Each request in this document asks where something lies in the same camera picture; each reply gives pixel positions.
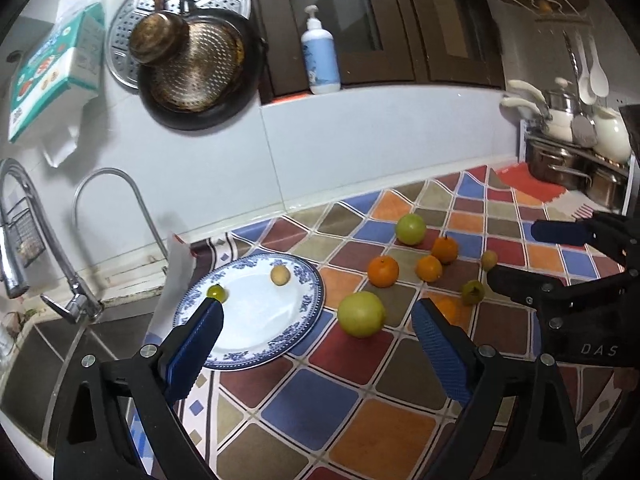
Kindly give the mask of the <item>small tan fruit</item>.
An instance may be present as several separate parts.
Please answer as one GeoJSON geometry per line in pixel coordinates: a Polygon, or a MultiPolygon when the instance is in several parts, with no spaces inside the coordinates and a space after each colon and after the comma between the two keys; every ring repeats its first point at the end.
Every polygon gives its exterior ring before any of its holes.
{"type": "Polygon", "coordinates": [[[284,286],[288,284],[288,281],[291,279],[291,272],[283,264],[278,264],[272,268],[270,278],[273,284],[284,286]]]}

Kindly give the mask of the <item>red striped mat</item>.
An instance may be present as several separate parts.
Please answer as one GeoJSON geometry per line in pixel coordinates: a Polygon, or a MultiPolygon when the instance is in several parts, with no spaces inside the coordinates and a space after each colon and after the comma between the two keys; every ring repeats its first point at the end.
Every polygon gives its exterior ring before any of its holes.
{"type": "Polygon", "coordinates": [[[551,220],[590,218],[596,210],[603,211],[583,192],[567,191],[561,185],[537,180],[529,173],[525,162],[498,169],[497,176],[514,189],[519,204],[541,206],[551,220]]]}

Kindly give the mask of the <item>blue white pump bottle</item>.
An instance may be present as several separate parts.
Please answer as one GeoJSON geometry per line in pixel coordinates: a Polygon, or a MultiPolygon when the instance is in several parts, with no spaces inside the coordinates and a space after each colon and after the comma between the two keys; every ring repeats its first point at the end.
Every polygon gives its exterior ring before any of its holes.
{"type": "Polygon", "coordinates": [[[342,88],[340,70],[332,34],[318,19],[318,6],[306,6],[306,30],[300,37],[309,89],[313,94],[326,94],[342,88]]]}

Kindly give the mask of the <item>steel cooking pot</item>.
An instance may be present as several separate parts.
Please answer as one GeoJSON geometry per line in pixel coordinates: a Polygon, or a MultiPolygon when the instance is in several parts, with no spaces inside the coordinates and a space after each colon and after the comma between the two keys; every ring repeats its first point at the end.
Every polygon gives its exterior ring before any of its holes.
{"type": "Polygon", "coordinates": [[[585,190],[592,183],[585,159],[566,148],[528,139],[526,164],[529,173],[537,180],[561,185],[570,191],[585,190]]]}

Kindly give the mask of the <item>small yellow-green fruit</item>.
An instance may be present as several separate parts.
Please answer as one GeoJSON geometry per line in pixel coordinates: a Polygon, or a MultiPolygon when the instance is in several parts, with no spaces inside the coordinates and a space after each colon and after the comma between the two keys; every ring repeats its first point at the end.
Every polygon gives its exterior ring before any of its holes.
{"type": "Polygon", "coordinates": [[[481,281],[468,281],[461,287],[461,301],[466,306],[479,304],[485,297],[485,287],[481,281]]]}

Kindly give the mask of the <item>colourful diamond pattern mat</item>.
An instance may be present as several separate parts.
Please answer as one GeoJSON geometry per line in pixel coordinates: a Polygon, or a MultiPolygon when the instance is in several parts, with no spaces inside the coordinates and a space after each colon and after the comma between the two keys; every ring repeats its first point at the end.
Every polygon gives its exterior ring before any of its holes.
{"type": "Polygon", "coordinates": [[[519,204],[513,188],[479,166],[202,240],[198,275],[246,255],[287,252],[318,269],[326,303],[316,326],[284,356],[242,372],[203,370],[178,408],[186,432],[223,479],[419,478],[446,443],[460,408],[440,388],[414,336],[416,300],[457,298],[464,307],[459,326],[475,342],[530,359],[538,351],[533,311],[493,292],[473,307],[461,302],[461,287],[484,275],[484,252],[572,285],[618,270],[592,248],[535,242],[530,228],[542,218],[548,218],[544,208],[519,204]],[[405,214],[418,214],[426,224],[416,246],[396,238],[405,214]],[[438,281],[425,283],[414,268],[441,236],[457,241],[458,258],[442,266],[438,281]],[[399,278],[377,288],[367,267],[385,255],[398,262],[399,278]],[[386,320],[377,334],[356,338],[338,324],[337,308],[363,290],[381,299],[386,320]]]}

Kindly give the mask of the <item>yellow-green apple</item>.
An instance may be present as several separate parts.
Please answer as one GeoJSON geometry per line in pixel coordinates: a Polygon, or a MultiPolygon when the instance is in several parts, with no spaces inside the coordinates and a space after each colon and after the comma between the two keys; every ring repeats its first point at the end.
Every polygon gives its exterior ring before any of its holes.
{"type": "Polygon", "coordinates": [[[373,292],[354,292],[337,308],[337,321],[346,334],[368,338],[380,332],[385,324],[386,309],[373,292]]]}

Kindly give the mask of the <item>steel sink basin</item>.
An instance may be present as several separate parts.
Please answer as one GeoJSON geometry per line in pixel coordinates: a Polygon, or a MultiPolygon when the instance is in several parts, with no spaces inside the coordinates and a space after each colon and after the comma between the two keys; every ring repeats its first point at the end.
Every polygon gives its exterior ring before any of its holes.
{"type": "Polygon", "coordinates": [[[70,364],[87,354],[102,362],[133,356],[142,346],[157,301],[154,297],[112,307],[90,324],[35,324],[9,371],[1,411],[32,440],[54,451],[70,364]]]}

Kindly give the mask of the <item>teal white paper box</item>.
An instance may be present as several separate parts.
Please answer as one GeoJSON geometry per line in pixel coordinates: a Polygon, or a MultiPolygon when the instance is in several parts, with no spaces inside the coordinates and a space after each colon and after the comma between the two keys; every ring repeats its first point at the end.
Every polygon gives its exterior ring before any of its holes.
{"type": "Polygon", "coordinates": [[[100,90],[104,9],[94,2],[66,14],[17,73],[8,141],[35,143],[68,125],[100,90]]]}

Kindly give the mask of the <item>green apple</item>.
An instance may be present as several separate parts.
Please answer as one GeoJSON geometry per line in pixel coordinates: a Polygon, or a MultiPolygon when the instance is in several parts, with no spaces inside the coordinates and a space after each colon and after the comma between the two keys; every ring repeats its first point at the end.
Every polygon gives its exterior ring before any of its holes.
{"type": "Polygon", "coordinates": [[[416,246],[424,239],[426,224],[418,214],[405,214],[397,221],[395,233],[402,244],[416,246]]]}

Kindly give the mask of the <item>small orange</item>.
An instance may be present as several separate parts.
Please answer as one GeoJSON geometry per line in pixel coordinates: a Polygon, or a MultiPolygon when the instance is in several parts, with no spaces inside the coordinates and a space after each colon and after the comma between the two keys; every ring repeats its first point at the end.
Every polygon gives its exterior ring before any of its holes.
{"type": "Polygon", "coordinates": [[[438,281],[442,277],[442,264],[433,255],[425,256],[421,258],[414,268],[416,276],[425,283],[433,283],[438,281]]]}
{"type": "Polygon", "coordinates": [[[451,325],[460,325],[464,318],[464,307],[459,304],[457,298],[451,296],[437,297],[434,299],[434,304],[451,325]]]}

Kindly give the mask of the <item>speckled yellow-brown fruit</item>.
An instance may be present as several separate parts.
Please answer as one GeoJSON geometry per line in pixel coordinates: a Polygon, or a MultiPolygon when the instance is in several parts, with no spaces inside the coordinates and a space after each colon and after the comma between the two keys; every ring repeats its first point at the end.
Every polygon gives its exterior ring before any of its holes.
{"type": "Polygon", "coordinates": [[[493,269],[498,263],[498,255],[493,250],[486,250],[480,257],[480,265],[485,272],[493,269]]]}

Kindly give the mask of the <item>curved steel faucet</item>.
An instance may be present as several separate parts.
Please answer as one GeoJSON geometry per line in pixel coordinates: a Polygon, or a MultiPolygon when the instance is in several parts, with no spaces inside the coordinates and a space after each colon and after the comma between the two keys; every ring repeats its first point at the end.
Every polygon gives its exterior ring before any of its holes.
{"type": "Polygon", "coordinates": [[[89,266],[129,254],[168,261],[168,249],[140,188],[127,171],[101,167],[81,179],[70,213],[78,250],[89,266]]]}

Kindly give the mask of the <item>large orange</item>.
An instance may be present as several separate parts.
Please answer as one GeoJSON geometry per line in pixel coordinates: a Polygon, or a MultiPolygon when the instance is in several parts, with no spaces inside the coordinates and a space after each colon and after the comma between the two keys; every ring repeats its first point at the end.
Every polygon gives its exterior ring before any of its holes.
{"type": "Polygon", "coordinates": [[[399,264],[391,256],[373,258],[367,267],[369,282],[377,288],[393,286],[399,278],[399,264]]]}

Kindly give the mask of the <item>orange with stem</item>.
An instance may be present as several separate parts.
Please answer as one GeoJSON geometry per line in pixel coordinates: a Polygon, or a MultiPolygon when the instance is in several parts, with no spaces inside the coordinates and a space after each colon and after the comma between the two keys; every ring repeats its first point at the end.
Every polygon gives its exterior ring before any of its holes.
{"type": "Polygon", "coordinates": [[[458,243],[454,238],[449,236],[437,237],[432,245],[431,255],[443,266],[453,263],[459,255],[458,243]]]}

